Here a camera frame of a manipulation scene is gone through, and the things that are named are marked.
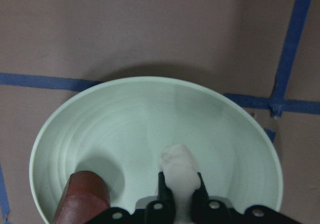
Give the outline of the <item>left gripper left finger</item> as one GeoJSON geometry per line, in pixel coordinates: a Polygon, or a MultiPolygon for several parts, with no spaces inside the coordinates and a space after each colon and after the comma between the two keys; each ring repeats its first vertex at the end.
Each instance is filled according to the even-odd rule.
{"type": "Polygon", "coordinates": [[[163,172],[158,173],[158,193],[146,206],[146,223],[173,223],[175,201],[172,191],[166,186],[163,172]]]}

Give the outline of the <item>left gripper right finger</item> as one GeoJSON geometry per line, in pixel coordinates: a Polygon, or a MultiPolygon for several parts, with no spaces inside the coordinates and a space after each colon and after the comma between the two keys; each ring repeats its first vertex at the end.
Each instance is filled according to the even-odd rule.
{"type": "Polygon", "coordinates": [[[192,195],[191,220],[194,223],[233,223],[229,211],[231,203],[219,196],[210,196],[201,173],[197,173],[200,187],[192,195]]]}

